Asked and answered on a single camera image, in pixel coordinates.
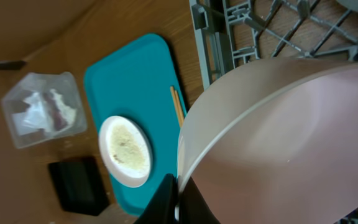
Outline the large white plate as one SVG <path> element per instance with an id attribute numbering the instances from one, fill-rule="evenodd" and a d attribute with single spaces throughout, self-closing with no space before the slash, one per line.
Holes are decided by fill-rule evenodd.
<path id="1" fill-rule="evenodd" d="M 122 185 L 144 185 L 152 170 L 152 152 L 147 136 L 130 119 L 110 116 L 99 130 L 99 150 L 109 173 Z"/>

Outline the teal serving tray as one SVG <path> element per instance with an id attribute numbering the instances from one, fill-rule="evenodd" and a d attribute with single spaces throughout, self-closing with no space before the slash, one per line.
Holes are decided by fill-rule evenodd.
<path id="1" fill-rule="evenodd" d="M 87 68 L 85 93 L 96 129 L 110 116 L 126 117 L 144 131 L 152 148 L 146 183 L 126 187 L 114 177 L 116 202 L 130 215 L 142 214 L 166 174 L 177 173 L 180 134 L 170 88 L 180 90 L 166 41 L 146 34 Z"/>

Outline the wooden chopstick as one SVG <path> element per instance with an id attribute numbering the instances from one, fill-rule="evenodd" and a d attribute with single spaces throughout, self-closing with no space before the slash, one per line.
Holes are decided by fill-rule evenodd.
<path id="1" fill-rule="evenodd" d="M 178 113 L 179 113 L 179 117 L 180 117 L 180 126 L 182 126 L 185 117 L 184 117 L 183 110 L 181 107 L 181 101 L 179 99 L 178 92 L 176 90 L 174 90 L 174 94 L 175 94 L 175 99 L 177 101 L 177 106 L 178 106 Z"/>
<path id="2" fill-rule="evenodd" d="M 174 87 L 173 87 L 173 86 L 170 86 L 170 93 L 171 93 L 172 100 L 173 100 L 173 104 L 174 104 L 174 107 L 175 107 L 175 112 L 176 112 L 178 124 L 179 124 L 179 127 L 181 127 L 181 126 L 180 126 L 180 117 L 179 117 L 179 113 L 178 113 L 178 106 L 177 106 L 177 101 L 176 101 L 176 99 L 175 99 L 174 90 L 175 90 Z"/>

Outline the clear plastic bin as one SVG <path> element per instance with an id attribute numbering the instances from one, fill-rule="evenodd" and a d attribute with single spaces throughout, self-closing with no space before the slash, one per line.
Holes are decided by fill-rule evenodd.
<path id="1" fill-rule="evenodd" d="M 28 73 L 1 100 L 16 148 L 86 131 L 85 111 L 74 76 Z"/>

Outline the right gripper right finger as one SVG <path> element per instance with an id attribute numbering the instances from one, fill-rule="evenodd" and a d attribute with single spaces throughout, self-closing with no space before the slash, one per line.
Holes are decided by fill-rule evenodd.
<path id="1" fill-rule="evenodd" d="M 179 196 L 179 224 L 220 224 L 192 178 Z"/>

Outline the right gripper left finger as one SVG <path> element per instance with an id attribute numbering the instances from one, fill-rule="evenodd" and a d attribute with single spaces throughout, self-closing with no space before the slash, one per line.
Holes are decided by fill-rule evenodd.
<path id="1" fill-rule="evenodd" d="M 178 202 L 177 178 L 167 174 L 134 224 L 174 224 Z"/>

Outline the red sauce packet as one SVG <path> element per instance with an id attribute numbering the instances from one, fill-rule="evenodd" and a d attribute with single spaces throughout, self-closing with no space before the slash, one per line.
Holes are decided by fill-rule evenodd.
<path id="1" fill-rule="evenodd" d="M 67 127 L 67 122 L 63 118 L 60 110 L 57 107 L 57 102 L 52 98 L 51 93 L 44 93 L 44 100 L 48 106 L 48 114 L 50 115 L 53 123 L 54 131 L 61 131 Z"/>

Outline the white napkin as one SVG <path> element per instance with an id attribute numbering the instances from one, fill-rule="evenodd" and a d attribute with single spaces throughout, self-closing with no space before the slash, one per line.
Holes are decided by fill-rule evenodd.
<path id="1" fill-rule="evenodd" d="M 75 122 L 77 110 L 68 106 L 64 102 L 63 95 L 60 94 L 56 89 L 52 88 L 50 93 L 52 94 L 52 100 L 55 102 L 59 118 L 63 122 L 58 130 L 68 129 L 69 127 L 73 126 Z"/>
<path id="2" fill-rule="evenodd" d="M 14 126 L 18 135 L 34 133 L 43 129 L 46 133 L 52 131 L 50 118 L 44 106 L 40 93 L 33 92 L 30 96 L 23 100 L 29 107 L 25 112 L 15 113 L 12 115 Z"/>

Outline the black tray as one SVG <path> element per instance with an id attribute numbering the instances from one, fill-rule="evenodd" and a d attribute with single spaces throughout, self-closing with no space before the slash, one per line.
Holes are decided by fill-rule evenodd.
<path id="1" fill-rule="evenodd" d="M 98 216 L 110 204 L 94 157 L 77 157 L 48 165 L 58 201 L 66 212 Z"/>

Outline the small pink plate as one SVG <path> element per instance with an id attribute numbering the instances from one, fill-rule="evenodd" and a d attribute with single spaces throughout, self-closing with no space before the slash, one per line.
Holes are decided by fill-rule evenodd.
<path id="1" fill-rule="evenodd" d="M 358 62 L 242 65 L 189 109 L 178 193 L 221 223 L 334 223 L 358 207 Z"/>

